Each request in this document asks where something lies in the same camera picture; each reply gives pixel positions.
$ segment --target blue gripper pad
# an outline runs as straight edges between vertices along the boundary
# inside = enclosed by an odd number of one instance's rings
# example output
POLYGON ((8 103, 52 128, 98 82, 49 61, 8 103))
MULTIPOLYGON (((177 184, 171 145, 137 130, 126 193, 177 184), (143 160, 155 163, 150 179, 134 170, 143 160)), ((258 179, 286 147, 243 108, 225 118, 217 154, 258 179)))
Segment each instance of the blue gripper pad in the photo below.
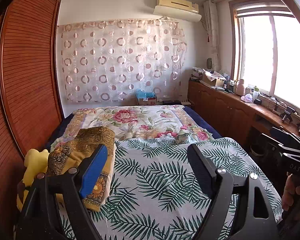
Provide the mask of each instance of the blue gripper pad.
POLYGON ((105 145, 97 147, 95 151, 98 151, 96 156, 92 159, 90 165, 86 168, 86 171, 82 176, 81 188, 79 191, 79 195, 81 198, 85 198, 88 194, 92 192, 93 187, 95 186, 108 158, 108 149, 105 145))

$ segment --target window pane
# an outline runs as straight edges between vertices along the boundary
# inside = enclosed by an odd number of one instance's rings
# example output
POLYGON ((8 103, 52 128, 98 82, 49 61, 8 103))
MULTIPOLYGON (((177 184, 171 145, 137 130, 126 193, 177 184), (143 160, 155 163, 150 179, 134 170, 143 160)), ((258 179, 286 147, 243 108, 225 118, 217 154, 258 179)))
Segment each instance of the window pane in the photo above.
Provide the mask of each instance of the window pane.
POLYGON ((269 16, 244 17, 244 84, 270 91, 273 72, 273 33, 269 16))
POLYGON ((274 16, 278 69, 274 94, 300 108, 300 24, 295 18, 274 16))

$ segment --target mattress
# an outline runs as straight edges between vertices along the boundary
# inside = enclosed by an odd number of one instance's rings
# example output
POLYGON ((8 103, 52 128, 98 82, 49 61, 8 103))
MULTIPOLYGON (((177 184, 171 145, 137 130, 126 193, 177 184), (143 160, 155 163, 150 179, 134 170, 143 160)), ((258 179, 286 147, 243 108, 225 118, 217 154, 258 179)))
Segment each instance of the mattress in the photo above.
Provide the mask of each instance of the mattress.
MULTIPOLYGON (((56 146, 81 128, 106 126, 117 146, 110 196, 100 212, 89 211, 102 239, 191 239, 210 199, 202 193, 186 158, 195 143, 217 167, 235 175, 258 174, 276 220, 281 199, 261 169, 231 138, 214 138, 182 106, 133 106, 82 109, 74 113, 56 146)), ((229 234, 236 208, 232 196, 219 239, 229 234)), ((66 210, 60 206, 67 237, 74 238, 66 210)))

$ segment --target metal screw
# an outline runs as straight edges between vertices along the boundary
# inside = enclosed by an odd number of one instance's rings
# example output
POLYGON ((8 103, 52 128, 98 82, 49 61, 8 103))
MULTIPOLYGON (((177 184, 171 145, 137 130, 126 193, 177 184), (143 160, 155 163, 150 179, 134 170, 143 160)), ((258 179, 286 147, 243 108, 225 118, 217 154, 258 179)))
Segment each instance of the metal screw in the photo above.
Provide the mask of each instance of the metal screw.
POLYGON ((217 172, 220 174, 225 174, 226 170, 224 168, 219 168, 219 169, 217 169, 217 172))
POLYGON ((44 178, 44 173, 41 172, 37 175, 37 179, 43 179, 44 178))
POLYGON ((72 168, 70 168, 70 169, 68 170, 68 172, 69 172, 70 174, 75 174, 75 173, 77 172, 77 168, 72 167, 72 168))
POLYGON ((250 173, 250 178, 251 179, 257 179, 258 175, 252 172, 252 173, 250 173))

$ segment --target air conditioner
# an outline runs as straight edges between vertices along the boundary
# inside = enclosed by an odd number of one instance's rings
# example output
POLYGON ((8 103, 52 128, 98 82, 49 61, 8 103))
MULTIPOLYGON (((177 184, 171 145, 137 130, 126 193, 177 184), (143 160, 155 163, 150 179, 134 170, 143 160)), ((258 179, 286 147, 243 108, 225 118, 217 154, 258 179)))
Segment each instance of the air conditioner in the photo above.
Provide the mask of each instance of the air conditioner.
POLYGON ((153 14, 198 22, 201 20, 199 6, 186 0, 157 0, 153 14))

